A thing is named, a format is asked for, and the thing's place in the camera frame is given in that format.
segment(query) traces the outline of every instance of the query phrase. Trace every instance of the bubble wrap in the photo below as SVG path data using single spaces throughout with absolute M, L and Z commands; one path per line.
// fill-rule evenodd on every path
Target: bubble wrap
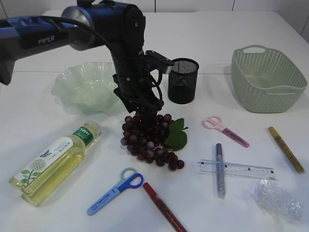
M 259 181 L 252 197 L 262 210 L 266 210 L 272 216 L 288 223 L 297 223 L 301 220 L 303 206 L 294 200 L 288 191 L 277 187 L 274 181 L 265 179 Z

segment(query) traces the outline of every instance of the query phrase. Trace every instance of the red marker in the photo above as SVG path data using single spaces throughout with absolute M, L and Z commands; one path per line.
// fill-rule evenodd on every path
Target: red marker
M 162 199 L 147 182 L 143 184 L 143 188 L 146 190 L 151 200 L 153 200 L 153 202 L 164 215 L 164 217 L 170 222 L 175 231 L 187 232 L 187 230 L 182 226 L 182 224 L 178 221 L 175 215 L 170 211 L 167 205 L 162 201 Z

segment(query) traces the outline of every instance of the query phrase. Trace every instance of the plastic bottle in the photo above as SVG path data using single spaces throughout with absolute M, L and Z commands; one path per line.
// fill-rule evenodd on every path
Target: plastic bottle
M 100 126 L 89 121 L 73 135 L 50 144 L 13 176 L 9 183 L 33 206 L 40 206 L 84 160 L 87 148 L 100 136 Z

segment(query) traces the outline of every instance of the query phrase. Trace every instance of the black mesh pen holder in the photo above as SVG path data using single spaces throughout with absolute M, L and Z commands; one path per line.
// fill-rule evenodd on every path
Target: black mesh pen holder
M 194 100 L 197 87 L 197 62 L 187 58 L 177 58 L 169 73 L 169 99 L 177 104 L 187 104 Z

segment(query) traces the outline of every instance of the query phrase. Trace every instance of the blue scissors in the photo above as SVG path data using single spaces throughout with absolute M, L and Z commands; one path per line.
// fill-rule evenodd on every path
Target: blue scissors
M 125 178 L 126 171 L 133 171 L 133 173 L 128 178 Z M 135 168 L 123 169 L 120 174 L 120 177 L 121 177 L 121 180 L 111 190 L 105 193 L 100 199 L 98 199 L 92 206 L 88 208 L 87 214 L 89 216 L 94 215 L 97 211 L 99 211 L 101 208 L 107 205 L 110 201 L 112 201 L 112 199 L 114 199 L 124 190 L 128 188 L 137 189 L 144 182 L 143 176 L 140 173 L 137 173 Z M 131 185 L 131 182 L 137 177 L 141 178 L 141 182 L 137 185 Z

